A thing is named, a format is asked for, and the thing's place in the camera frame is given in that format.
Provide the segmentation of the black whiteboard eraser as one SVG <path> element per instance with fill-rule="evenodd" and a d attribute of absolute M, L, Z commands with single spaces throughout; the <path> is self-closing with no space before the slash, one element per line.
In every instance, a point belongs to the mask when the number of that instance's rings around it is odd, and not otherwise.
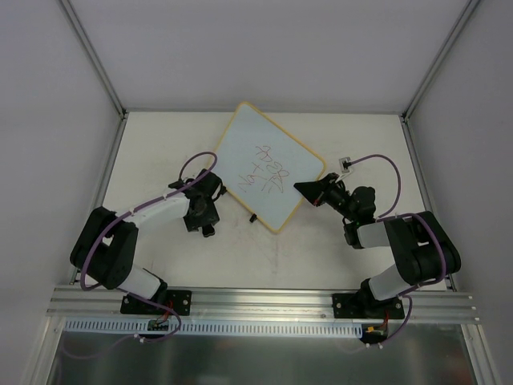
<path fill-rule="evenodd" d="M 202 227 L 202 235 L 203 237 L 212 237 L 216 233 L 216 230 L 213 225 L 206 225 Z"/>

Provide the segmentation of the yellow framed whiteboard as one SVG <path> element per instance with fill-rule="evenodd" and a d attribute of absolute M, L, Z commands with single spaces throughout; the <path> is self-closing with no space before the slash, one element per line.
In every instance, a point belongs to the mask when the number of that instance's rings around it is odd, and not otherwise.
<path fill-rule="evenodd" d="M 294 185 L 318 180 L 326 170 L 320 155 L 248 102 L 237 106 L 214 152 L 213 172 L 274 233 L 303 200 Z"/>

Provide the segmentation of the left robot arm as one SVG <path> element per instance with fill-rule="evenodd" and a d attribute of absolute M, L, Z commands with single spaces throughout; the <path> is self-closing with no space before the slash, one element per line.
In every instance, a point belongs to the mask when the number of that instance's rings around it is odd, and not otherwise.
<path fill-rule="evenodd" d="M 134 263 L 137 241 L 175 220 L 189 233 L 215 234 L 220 221 L 215 203 L 226 188 L 213 172 L 203 169 L 196 179 L 178 180 L 164 194 L 118 213 L 100 206 L 87 219 L 71 252 L 71 264 L 108 290 L 121 290 L 139 298 L 151 313 L 168 302 L 168 284 Z"/>

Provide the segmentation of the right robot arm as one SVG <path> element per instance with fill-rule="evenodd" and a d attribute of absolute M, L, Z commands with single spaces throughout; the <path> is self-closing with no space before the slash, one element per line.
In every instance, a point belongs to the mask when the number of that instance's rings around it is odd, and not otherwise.
<path fill-rule="evenodd" d="M 431 211 L 378 219 L 375 189 L 360 186 L 349 192 L 336 173 L 298 182 L 294 188 L 311 205 L 327 204 L 342 215 L 346 243 L 354 249 L 391 250 L 394 264 L 363 281 L 343 306 L 377 317 L 393 298 L 436 284 L 461 269 L 458 250 Z"/>

